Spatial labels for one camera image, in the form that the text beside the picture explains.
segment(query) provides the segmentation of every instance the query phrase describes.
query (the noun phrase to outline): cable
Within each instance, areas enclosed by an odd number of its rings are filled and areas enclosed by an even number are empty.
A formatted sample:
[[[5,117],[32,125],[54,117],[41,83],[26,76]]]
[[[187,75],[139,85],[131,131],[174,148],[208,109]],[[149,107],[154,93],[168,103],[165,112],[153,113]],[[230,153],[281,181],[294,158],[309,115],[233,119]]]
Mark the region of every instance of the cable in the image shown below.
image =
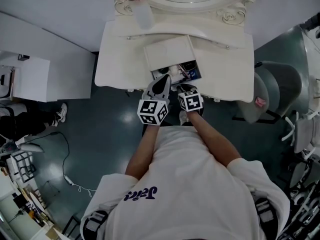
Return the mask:
[[[90,189],[90,188],[85,188],[85,187],[83,187],[83,186],[77,185],[77,184],[75,184],[75,183],[65,174],[65,161],[66,161],[66,159],[67,159],[67,158],[69,157],[69,155],[70,155],[70,147],[69,147],[69,142],[68,142],[66,136],[65,136],[62,132],[60,132],[60,131],[54,131],[54,132],[51,132],[51,133],[49,133],[49,134],[47,134],[47,135],[45,135],[45,136],[42,136],[42,137],[39,137],[39,138],[34,138],[34,139],[32,139],[32,140],[29,140],[29,141],[27,141],[27,142],[25,142],[25,143],[29,143],[29,142],[32,142],[32,141],[35,141],[35,140],[38,140],[38,139],[42,139],[42,138],[45,138],[45,137],[47,137],[47,136],[49,136],[49,135],[58,135],[58,134],[61,134],[61,135],[63,136],[63,138],[64,138],[64,140],[65,140],[65,142],[66,142],[66,144],[67,144],[67,147],[68,147],[68,152],[67,152],[67,154],[66,154],[66,156],[65,156],[65,158],[63,159],[63,162],[62,162],[62,173],[63,173],[63,178],[64,178],[64,180],[68,183],[68,185],[79,187],[79,188],[78,188],[78,191],[79,191],[79,192],[81,192],[82,189],[88,190],[89,196],[92,198],[91,191],[92,191],[92,192],[95,192],[95,191],[97,191],[97,190]]]

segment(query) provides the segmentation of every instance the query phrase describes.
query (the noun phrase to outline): white t-shirt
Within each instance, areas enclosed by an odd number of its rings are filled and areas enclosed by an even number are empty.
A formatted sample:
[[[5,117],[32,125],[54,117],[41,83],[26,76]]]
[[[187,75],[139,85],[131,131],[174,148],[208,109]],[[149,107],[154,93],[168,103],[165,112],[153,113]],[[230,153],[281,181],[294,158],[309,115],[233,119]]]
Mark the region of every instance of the white t-shirt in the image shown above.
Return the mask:
[[[82,223],[102,205],[105,240],[264,240],[251,191],[267,194],[279,234],[290,202],[261,162],[239,158],[225,168],[194,127],[166,126],[142,179],[103,176]]]

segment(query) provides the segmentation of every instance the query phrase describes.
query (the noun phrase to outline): wrist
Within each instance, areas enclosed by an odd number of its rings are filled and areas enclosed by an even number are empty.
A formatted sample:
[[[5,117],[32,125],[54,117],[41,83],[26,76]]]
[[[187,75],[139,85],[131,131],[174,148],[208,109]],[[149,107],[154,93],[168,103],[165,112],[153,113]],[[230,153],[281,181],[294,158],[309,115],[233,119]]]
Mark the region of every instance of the wrist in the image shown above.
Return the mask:
[[[199,116],[199,113],[196,110],[194,110],[194,111],[186,112],[186,115],[190,119],[190,118]]]
[[[159,130],[159,128],[160,128],[160,125],[148,124],[145,131],[157,131],[157,130]]]

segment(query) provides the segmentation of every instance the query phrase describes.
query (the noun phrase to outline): white desk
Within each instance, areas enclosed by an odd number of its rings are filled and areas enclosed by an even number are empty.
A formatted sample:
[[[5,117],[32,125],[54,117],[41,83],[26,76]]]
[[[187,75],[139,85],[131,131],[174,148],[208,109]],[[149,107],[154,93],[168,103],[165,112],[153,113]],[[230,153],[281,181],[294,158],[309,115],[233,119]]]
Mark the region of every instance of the white desk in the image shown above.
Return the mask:
[[[144,46],[179,36],[150,34],[127,40],[112,34],[114,21],[104,28],[95,74],[97,86],[118,89],[146,89],[153,81]],[[254,48],[245,34],[245,48],[221,48],[211,41],[190,37],[201,79],[191,82],[208,97],[226,101],[251,102],[254,94]]]
[[[40,27],[0,13],[0,65],[16,68],[13,96],[40,102],[88,99],[95,55]],[[18,61],[18,54],[30,59]]]

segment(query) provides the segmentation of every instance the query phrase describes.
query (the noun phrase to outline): white vanity table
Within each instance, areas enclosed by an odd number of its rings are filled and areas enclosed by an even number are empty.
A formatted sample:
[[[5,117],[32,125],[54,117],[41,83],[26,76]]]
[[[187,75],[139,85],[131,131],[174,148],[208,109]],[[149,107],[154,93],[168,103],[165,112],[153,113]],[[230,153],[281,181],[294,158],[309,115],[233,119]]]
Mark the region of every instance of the white vanity table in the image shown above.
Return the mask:
[[[191,82],[208,97],[250,102],[254,92],[252,36],[244,33],[246,6],[255,0],[148,0],[155,25],[141,29],[126,3],[106,23],[95,84],[145,89],[153,80],[144,46],[189,35],[201,79]]]

